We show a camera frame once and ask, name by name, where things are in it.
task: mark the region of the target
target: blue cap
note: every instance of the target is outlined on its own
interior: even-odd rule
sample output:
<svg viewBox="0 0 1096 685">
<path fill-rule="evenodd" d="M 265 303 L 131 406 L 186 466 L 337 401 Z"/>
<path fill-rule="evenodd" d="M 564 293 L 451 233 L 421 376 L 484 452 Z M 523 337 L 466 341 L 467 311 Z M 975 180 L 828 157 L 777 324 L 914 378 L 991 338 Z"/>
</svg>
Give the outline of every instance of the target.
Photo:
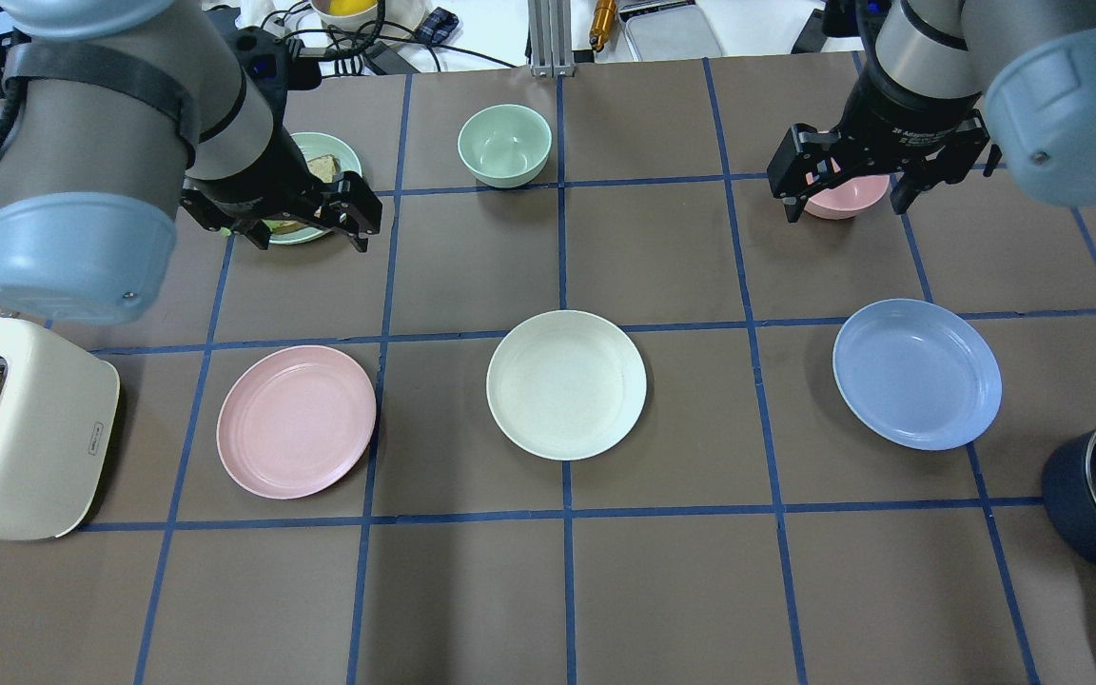
<svg viewBox="0 0 1096 685">
<path fill-rule="evenodd" d="M 57 192 L 0 209 L 0 305 L 113 326 L 155 302 L 175 248 L 160 208 L 107 192 Z"/>
<path fill-rule="evenodd" d="M 34 38 L 92 39 L 156 18 L 173 0 L 0 0 L 20 31 Z"/>
<path fill-rule="evenodd" d="M 984 119 L 1014 181 L 1032 198 L 1096 204 L 1096 30 L 1011 61 L 987 90 Z"/>
</svg>

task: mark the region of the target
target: screwdriver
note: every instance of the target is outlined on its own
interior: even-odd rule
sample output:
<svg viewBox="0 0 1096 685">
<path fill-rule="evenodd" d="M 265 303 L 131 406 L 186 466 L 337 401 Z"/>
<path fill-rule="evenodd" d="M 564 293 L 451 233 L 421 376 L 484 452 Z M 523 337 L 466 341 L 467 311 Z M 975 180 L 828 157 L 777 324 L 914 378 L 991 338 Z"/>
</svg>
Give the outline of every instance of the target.
<svg viewBox="0 0 1096 685">
<path fill-rule="evenodd" d="M 617 0 L 595 0 L 595 21 L 591 22 L 591 47 L 603 52 L 612 36 L 612 25 L 617 21 Z"/>
</svg>

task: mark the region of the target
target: brown table surface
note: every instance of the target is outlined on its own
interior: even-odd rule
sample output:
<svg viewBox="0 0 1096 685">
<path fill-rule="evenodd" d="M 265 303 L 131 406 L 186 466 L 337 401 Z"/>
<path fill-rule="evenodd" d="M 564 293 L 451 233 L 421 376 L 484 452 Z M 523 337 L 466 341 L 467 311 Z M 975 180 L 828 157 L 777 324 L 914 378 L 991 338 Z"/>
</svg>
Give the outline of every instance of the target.
<svg viewBox="0 0 1096 685">
<path fill-rule="evenodd" d="M 1001 172 L 902 219 L 787 225 L 767 160 L 855 78 L 835 54 L 293 94 L 288 129 L 362 157 L 384 233 L 261 252 L 182 216 L 142 320 L 54 327 L 116 365 L 126 427 L 82 530 L 0 543 L 0 684 L 1096 682 L 1096 567 L 1039 487 L 1096 426 L 1096 207 Z M 456 134 L 506 101 L 560 144 L 526 190 L 480 190 Z M 836 330 L 888 298 L 995 351 L 973 445 L 907 450 L 841 400 Z M 504 331 L 558 307 L 624 327 L 651 377 L 633 432 L 566 467 L 511 444 L 483 389 Z M 381 421 L 339 484 L 271 501 L 214 424 L 295 343 L 359 361 Z"/>
</svg>

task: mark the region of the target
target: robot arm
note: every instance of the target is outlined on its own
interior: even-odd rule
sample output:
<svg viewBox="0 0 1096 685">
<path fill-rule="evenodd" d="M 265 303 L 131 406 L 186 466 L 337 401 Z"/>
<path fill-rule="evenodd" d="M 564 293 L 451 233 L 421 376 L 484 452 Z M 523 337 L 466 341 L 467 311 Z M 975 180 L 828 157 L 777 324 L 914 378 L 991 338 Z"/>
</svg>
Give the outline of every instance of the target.
<svg viewBox="0 0 1096 685">
<path fill-rule="evenodd" d="M 866 65 L 840 123 L 799 123 L 768 164 L 795 221 L 849 178 L 901 172 L 903 213 L 958 183 L 989 142 L 1027 194 L 1096 204 L 1096 3 L 1078 0 L 827 0 L 825 31 L 861 35 Z M 975 110 L 983 94 L 984 114 Z"/>
<path fill-rule="evenodd" d="M 5 69 L 26 95 L 0 153 L 3 307 L 136 320 L 160 289 L 180 205 L 261 248 L 262 220 L 283 214 L 359 250 L 378 232 L 361 176 L 319 181 L 282 126 L 286 88 L 308 81 L 297 45 L 258 30 L 227 43 L 196 0 L 0 4 L 33 38 Z"/>
</svg>

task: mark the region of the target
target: yellow object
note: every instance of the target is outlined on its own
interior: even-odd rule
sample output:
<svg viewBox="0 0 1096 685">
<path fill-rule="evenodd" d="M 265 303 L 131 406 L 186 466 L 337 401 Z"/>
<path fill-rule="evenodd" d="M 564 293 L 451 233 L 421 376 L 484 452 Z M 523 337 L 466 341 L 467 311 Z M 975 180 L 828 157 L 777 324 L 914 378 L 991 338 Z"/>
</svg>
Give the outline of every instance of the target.
<svg viewBox="0 0 1096 685">
<path fill-rule="evenodd" d="M 591 47 L 603 52 L 617 21 L 617 0 L 595 0 L 595 21 L 591 22 Z"/>
<path fill-rule="evenodd" d="M 339 18 L 347 18 L 350 14 L 366 12 L 377 4 L 377 0 L 329 0 L 328 13 Z"/>
</svg>

